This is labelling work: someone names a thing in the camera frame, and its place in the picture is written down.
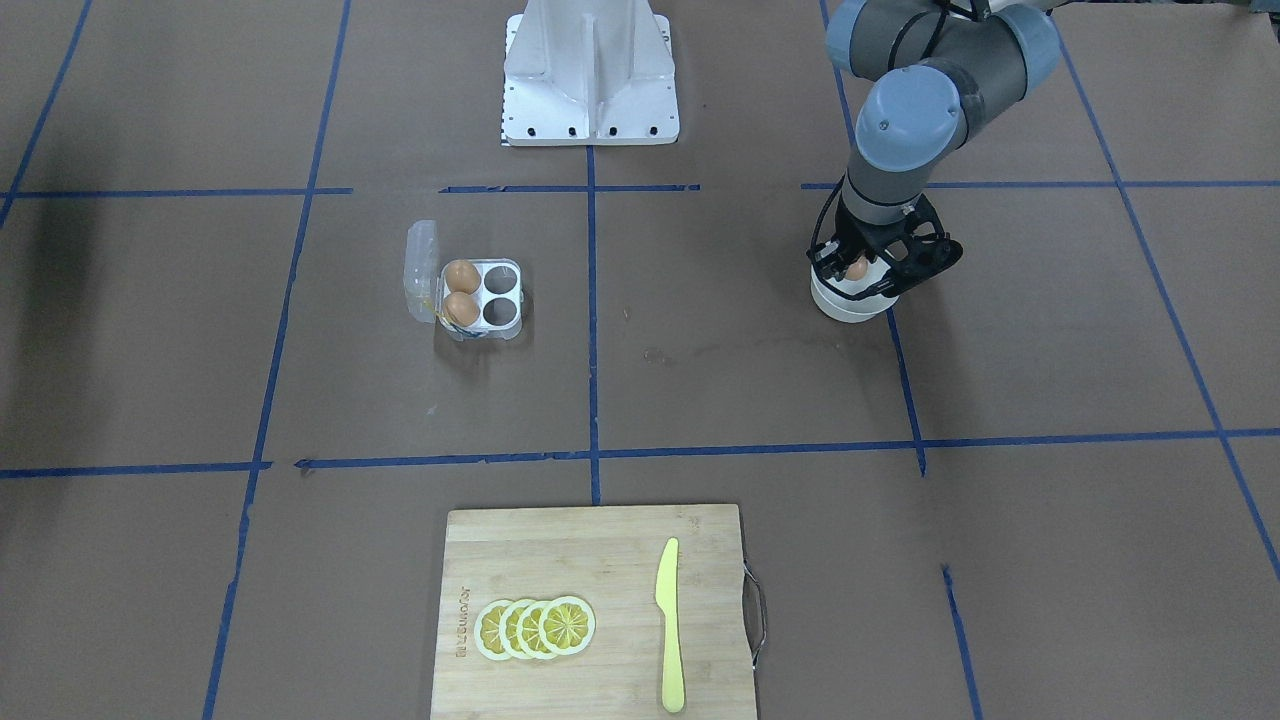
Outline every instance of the plastic knife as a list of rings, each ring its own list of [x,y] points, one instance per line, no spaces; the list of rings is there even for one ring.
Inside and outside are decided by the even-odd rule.
[[[680,620],[676,615],[676,565],[680,541],[671,538],[658,562],[658,583],[653,598],[662,610],[666,634],[662,643],[662,706],[667,712],[685,708],[685,667],[680,662]]]

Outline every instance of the cutting board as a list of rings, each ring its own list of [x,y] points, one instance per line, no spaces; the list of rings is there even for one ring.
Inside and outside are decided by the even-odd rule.
[[[456,510],[440,583],[433,720],[668,719],[663,620],[653,598],[667,538],[680,538],[681,717],[754,720],[736,505]],[[576,594],[595,611],[582,652],[495,662],[476,651],[494,600]]]

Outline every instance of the egg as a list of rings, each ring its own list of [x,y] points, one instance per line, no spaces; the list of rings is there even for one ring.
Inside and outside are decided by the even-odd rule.
[[[475,292],[480,290],[480,270],[466,260],[454,260],[444,266],[444,283],[451,292]]]
[[[854,264],[845,270],[845,279],[850,282],[858,282],[867,277],[867,270],[870,269],[870,264],[867,263],[867,258],[859,258],[854,260]]]
[[[444,316],[463,328],[471,327],[480,319],[480,306],[465,292],[451,292],[444,299]]]

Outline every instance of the blue tape line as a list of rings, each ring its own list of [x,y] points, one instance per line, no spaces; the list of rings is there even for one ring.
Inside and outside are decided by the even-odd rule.
[[[1123,181],[1125,187],[1280,187],[1274,181]]]
[[[698,192],[700,184],[451,184],[440,195],[486,195],[500,192]]]
[[[480,195],[492,192],[586,192],[581,184],[451,184],[440,195]]]
[[[486,462],[540,462],[544,460],[586,460],[585,450],[561,452],[507,452],[494,455],[428,455],[419,457],[349,457],[337,460],[298,460],[294,468],[323,470],[332,468],[412,468],[424,465],[477,465]]]
[[[236,593],[239,592],[239,575],[244,565],[244,546],[248,542],[248,510],[253,505],[253,496],[257,495],[257,470],[250,470],[248,482],[244,486],[244,503],[241,506],[239,532],[236,537],[236,570],[232,582],[227,583],[227,594],[223,597],[223,614],[218,621],[218,643],[214,646],[214,665],[209,673],[209,688],[205,691],[205,710],[202,720],[212,720],[214,705],[218,702],[218,683],[223,676],[223,660],[227,657],[227,638],[232,632],[232,612],[236,610]]]
[[[1165,430],[1149,433],[1096,433],[1079,436],[1019,436],[984,438],[940,438],[924,441],[925,447],[1020,447],[1033,445],[1105,445],[1112,442],[1161,442],[1175,439],[1215,439],[1217,430]]]
[[[947,605],[951,606],[951,626],[956,632],[956,646],[960,648],[960,664],[964,665],[964,682],[969,687],[969,706],[973,720],[982,720],[982,700],[978,697],[978,680],[973,674],[973,657],[969,655],[969,638],[964,633],[964,619],[956,605],[955,583],[951,580],[951,566],[942,566],[942,582],[947,585]]]
[[[58,67],[58,76],[54,78],[54,86],[49,90],[49,97],[45,99],[45,106],[40,109],[40,117],[36,118],[36,127],[31,131],[31,138],[27,141],[27,149],[22,154],[22,161],[18,163],[18,172],[13,176],[13,183],[9,184],[9,195],[4,199],[4,205],[0,205],[0,228],[4,227],[5,220],[9,218],[9,210],[13,209],[13,201],[18,196],[18,188],[22,187],[22,178],[27,174],[27,168],[31,167],[31,156],[36,154],[36,143],[40,142],[40,133],[45,131],[45,123],[49,120],[49,113],[54,109],[54,101],[58,100],[58,91],[63,87],[63,79],[67,78],[67,69],[72,65],[72,58],[76,55],[76,47],[79,46],[81,33],[84,31],[84,20],[88,19],[88,9],[93,6],[93,0],[84,0],[84,6],[81,8],[79,18],[76,20],[76,31],[72,32],[72,41],[67,45],[67,53],[63,55],[63,64]]]
[[[700,184],[598,184],[595,192],[698,192]]]
[[[1243,428],[1228,430],[1231,437],[1280,437],[1280,428]],[[986,438],[938,438],[865,442],[818,442],[792,445],[726,445],[700,447],[632,447],[599,450],[599,457],[692,457],[708,455],[787,455],[805,452],[867,452],[877,450],[914,450],[918,445],[936,448],[961,447],[1025,447],[1042,445],[1102,445],[1124,442],[1169,442],[1183,439],[1215,439],[1216,430],[1162,430],[1147,433],[1096,433],[1078,436],[1006,436]],[[412,465],[466,465],[474,462],[539,462],[545,460],[588,460],[590,450],[553,452],[512,452],[494,455],[428,455],[416,457],[344,457],[307,459],[294,462],[301,469],[330,468],[394,468]]]
[[[1226,430],[1226,437],[1280,437],[1280,428],[1247,428]]]
[[[106,475],[180,475],[187,473],[243,473],[270,462],[175,462],[170,465],[105,465],[96,468],[17,468],[0,470],[0,480],[31,478],[90,478]]]
[[[906,355],[902,354],[902,338],[897,334],[897,318],[893,309],[884,311],[888,319],[890,337],[893,338],[893,352],[897,355],[897,374],[902,380],[902,401],[906,402],[906,419],[911,423],[911,441],[915,443],[915,461],[920,465],[920,477],[928,474],[929,461],[924,456],[924,443],[920,438],[920,420],[915,415],[915,400],[911,397],[911,377],[906,372]]]
[[[864,452],[872,450],[913,450],[916,443],[905,439],[868,442],[813,442],[794,445],[713,445],[703,447],[635,447],[602,450],[600,457],[701,457],[710,455],[791,455],[804,452]]]
[[[1115,187],[1110,181],[956,181],[931,182],[929,190],[1060,190],[1066,187]]]
[[[1249,483],[1244,479],[1244,473],[1240,470],[1240,465],[1235,459],[1235,451],[1231,448],[1231,442],[1226,436],[1226,430],[1222,428],[1222,420],[1217,414],[1217,407],[1213,405],[1213,398],[1210,396],[1208,384],[1206,384],[1204,375],[1201,373],[1199,363],[1196,361],[1196,354],[1192,352],[1192,346],[1187,340],[1183,323],[1178,319],[1178,311],[1174,307],[1174,301],[1169,295],[1169,290],[1165,287],[1165,279],[1160,274],[1160,266],[1156,264],[1156,258],[1151,251],[1151,245],[1147,242],[1147,233],[1142,229],[1142,223],[1138,220],[1138,213],[1134,210],[1133,201],[1129,199],[1129,191],[1125,188],[1125,183],[1120,178],[1120,169],[1116,167],[1115,158],[1111,155],[1111,147],[1107,145],[1107,138],[1102,133],[1102,124],[1098,122],[1098,117],[1093,111],[1093,104],[1089,102],[1089,96],[1084,92],[1084,83],[1080,82],[1080,74],[1075,69],[1075,63],[1071,60],[1071,54],[1066,49],[1066,42],[1062,42],[1062,59],[1066,60],[1066,69],[1070,72],[1071,81],[1075,83],[1075,91],[1080,95],[1080,101],[1084,104],[1084,110],[1089,117],[1089,123],[1093,126],[1093,133],[1098,137],[1098,145],[1102,147],[1102,155],[1107,160],[1107,167],[1111,168],[1111,177],[1115,179],[1116,190],[1120,191],[1120,199],[1124,201],[1125,211],[1129,214],[1129,222],[1133,224],[1133,232],[1138,236],[1138,245],[1142,247],[1142,255],[1147,260],[1147,266],[1151,269],[1152,278],[1156,281],[1156,290],[1160,291],[1160,299],[1165,304],[1165,311],[1169,313],[1169,320],[1174,325],[1174,333],[1178,336],[1178,342],[1183,347],[1183,355],[1187,356],[1187,364],[1192,369],[1192,375],[1196,378],[1196,386],[1199,388],[1201,398],[1204,401],[1204,409],[1208,411],[1208,416],[1213,421],[1213,429],[1217,430],[1219,441],[1222,445],[1222,452],[1226,455],[1226,460],[1231,466],[1231,473],[1235,475],[1235,484],[1240,488],[1244,503],[1249,510],[1249,515],[1253,518],[1253,527],[1257,529],[1258,537],[1262,539],[1262,547],[1266,550],[1267,559],[1271,561],[1271,570],[1275,573],[1276,580],[1280,580],[1280,557],[1276,556],[1276,548],[1271,542],[1271,534],[1267,532],[1266,523],[1262,521],[1262,514],[1258,512],[1258,506],[1253,500],[1253,492],[1249,489]]]
[[[289,278],[284,284],[284,302],[280,306],[280,323],[275,332],[275,348],[271,352],[271,370],[266,378],[266,391],[262,397],[262,414],[257,427],[257,439],[253,443],[253,460],[262,459],[262,450],[266,446],[266,429],[271,421],[271,404],[275,400],[275,383],[280,374],[280,357],[284,355],[284,337],[289,328],[289,302],[293,296],[293,283],[298,275],[298,259],[302,256],[302,245],[307,234],[307,223],[311,219],[311,202],[315,197],[316,179],[320,176],[320,159],[324,156],[325,133],[329,129],[329,113],[333,110],[333,96],[338,87],[338,70],[342,68],[342,50],[347,40],[347,24],[351,20],[351,0],[343,0],[342,20],[338,24],[338,40],[333,49],[333,63],[329,67],[329,85],[325,88],[324,105],[320,110],[320,127],[316,131],[315,149],[311,152],[311,172],[307,176],[307,193],[302,201],[302,215],[298,218],[298,233],[293,240],[293,256],[289,260]],[[227,653],[227,638],[230,634],[232,614],[236,609],[236,593],[239,588],[241,565],[244,560],[244,544],[248,539],[250,507],[253,505],[253,496],[257,492],[259,470],[251,470],[244,487],[244,505],[241,511],[239,539],[236,546],[236,574],[227,585],[227,597],[223,600],[223,618],[218,629],[218,644],[214,647],[214,664],[209,673],[209,689],[205,694],[204,720],[212,720],[214,707],[218,702],[218,684],[223,673],[223,659]]]
[[[591,411],[591,505],[600,505],[600,401],[599,401],[599,348],[596,336],[596,296],[595,296],[595,147],[586,146],[586,296],[588,296],[588,346],[590,382],[588,395]]]
[[[19,192],[18,200],[84,200],[99,197],[294,197],[314,195],[351,195],[351,187],[219,187],[209,190],[44,190]]]
[[[1121,181],[1125,187],[1280,187],[1280,181]],[[929,190],[1052,190],[1115,187],[1115,181],[955,181],[931,182]],[[803,182],[800,190],[835,190],[833,182]]]

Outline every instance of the cutting board handle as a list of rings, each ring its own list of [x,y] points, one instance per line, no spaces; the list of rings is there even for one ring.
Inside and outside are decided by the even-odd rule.
[[[748,628],[746,642],[751,648],[751,670],[755,670],[755,666],[760,661],[760,651],[764,650],[764,643],[768,642],[769,639],[769,610],[764,605],[764,588],[760,587],[760,580],[756,579],[755,573],[751,571],[750,562],[748,562],[745,557],[742,559],[742,574],[744,574],[742,619],[744,624]],[[760,630],[760,639],[755,642],[751,641],[751,633],[750,633],[753,618],[746,616],[746,605],[749,597],[753,597],[755,601],[756,615],[754,620],[756,620],[756,625],[759,626]]]

